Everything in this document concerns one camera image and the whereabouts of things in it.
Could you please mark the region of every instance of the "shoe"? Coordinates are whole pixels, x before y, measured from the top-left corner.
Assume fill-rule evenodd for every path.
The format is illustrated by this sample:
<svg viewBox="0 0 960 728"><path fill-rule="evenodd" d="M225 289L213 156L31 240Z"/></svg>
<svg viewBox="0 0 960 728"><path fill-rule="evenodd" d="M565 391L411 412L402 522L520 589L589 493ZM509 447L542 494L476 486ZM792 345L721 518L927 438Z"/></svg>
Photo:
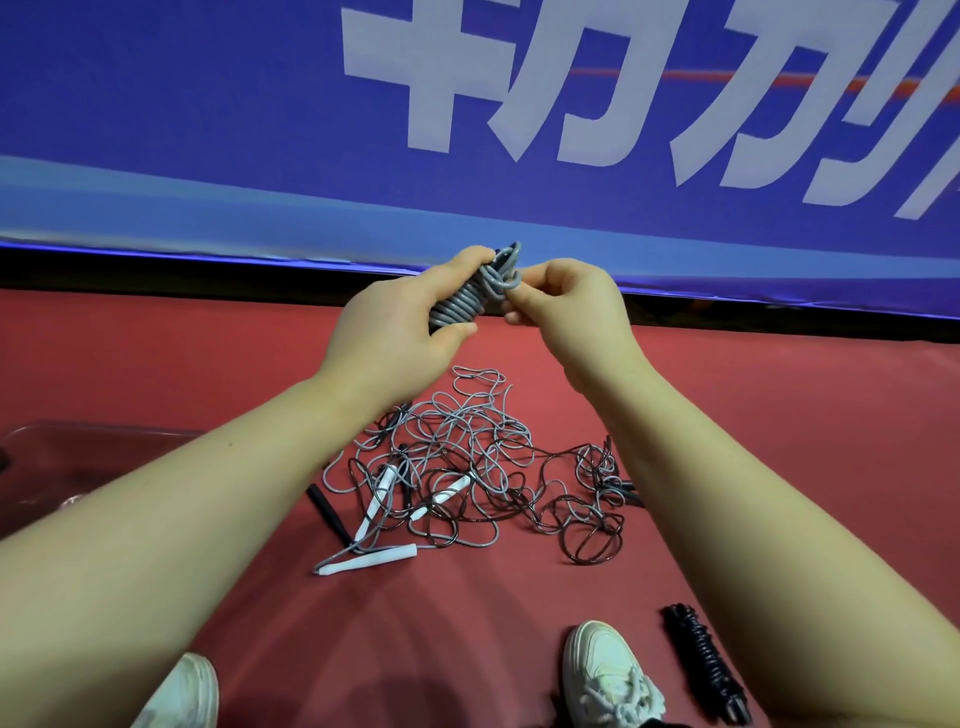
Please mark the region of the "shoe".
<svg viewBox="0 0 960 728"><path fill-rule="evenodd" d="M666 712L630 647L602 621L586 621L566 638L564 696L575 728L639 728Z"/></svg>
<svg viewBox="0 0 960 728"><path fill-rule="evenodd" d="M187 652L140 712L132 728L215 728L217 673L206 657Z"/></svg>

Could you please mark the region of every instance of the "red carpet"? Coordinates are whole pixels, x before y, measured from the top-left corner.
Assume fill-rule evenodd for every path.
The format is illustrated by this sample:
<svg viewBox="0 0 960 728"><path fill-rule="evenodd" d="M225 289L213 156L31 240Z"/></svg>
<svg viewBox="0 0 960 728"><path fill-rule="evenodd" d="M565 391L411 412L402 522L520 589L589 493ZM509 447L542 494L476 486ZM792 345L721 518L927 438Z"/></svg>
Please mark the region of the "red carpet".
<svg viewBox="0 0 960 728"><path fill-rule="evenodd" d="M336 316L0 291L0 432L35 420L209 429L315 371ZM458 363L509 378L535 442L601 442L535 331L481 329ZM960 348L636 333L674 384L960 622ZM348 528L359 521L354 500L334 502ZM553 725L560 645L584 619L624 634L668 719L706 724L657 614L691 594L647 515L626 513L624 550L600 567L569 566L553 539L508 524L485 550L321 579L309 568L336 544L302 499L197 640L222 680L220 724Z"/></svg>

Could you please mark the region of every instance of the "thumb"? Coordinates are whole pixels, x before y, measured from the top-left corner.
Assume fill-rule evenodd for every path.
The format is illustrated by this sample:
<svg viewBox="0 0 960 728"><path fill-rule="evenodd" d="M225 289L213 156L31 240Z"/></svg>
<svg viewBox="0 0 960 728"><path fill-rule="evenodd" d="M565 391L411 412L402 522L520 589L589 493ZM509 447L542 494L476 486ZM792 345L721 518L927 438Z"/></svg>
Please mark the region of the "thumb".
<svg viewBox="0 0 960 728"><path fill-rule="evenodd" d="M516 288L507 291L507 299L510 303L537 326L540 325L541 319L546 315L546 307L550 305L550 299L552 298L552 296L534 288L529 283L521 283Z"/></svg>
<svg viewBox="0 0 960 728"><path fill-rule="evenodd" d="M446 361L453 358L460 345L467 341L470 336L477 332L477 325L473 322L469 324L451 324L450 326L439 328L433 332L430 339L434 348L438 349Z"/></svg>

